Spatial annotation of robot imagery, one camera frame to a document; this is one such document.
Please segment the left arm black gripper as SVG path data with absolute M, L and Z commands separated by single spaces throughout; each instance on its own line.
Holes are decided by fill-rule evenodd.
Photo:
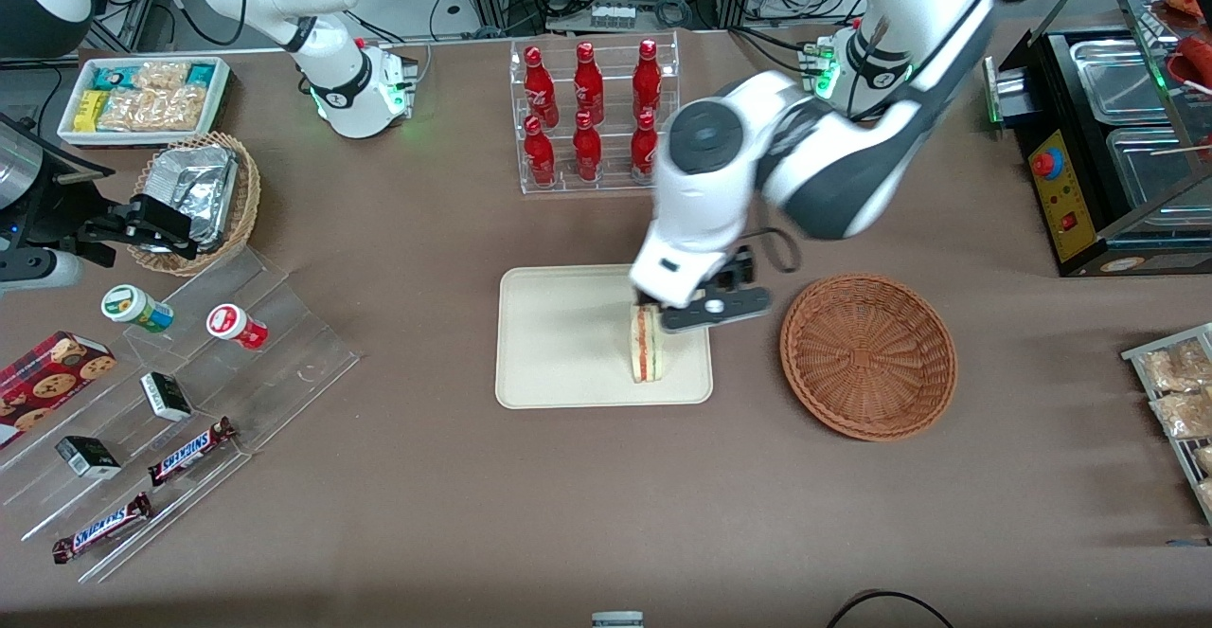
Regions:
M 755 255 L 750 245 L 741 245 L 736 249 L 724 266 L 710 278 L 703 281 L 703 293 L 736 293 L 749 290 L 755 282 Z M 638 296 L 636 308 L 640 310 L 659 314 L 663 304 L 652 296 Z

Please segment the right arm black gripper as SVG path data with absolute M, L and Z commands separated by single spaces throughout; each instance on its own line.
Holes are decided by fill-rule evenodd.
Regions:
M 2 169 L 1 247 L 56 249 L 74 256 L 115 256 L 107 242 L 150 245 L 183 259 L 198 257 L 189 215 L 154 196 L 135 195 L 124 215 L 95 183 L 61 185 L 51 175 Z

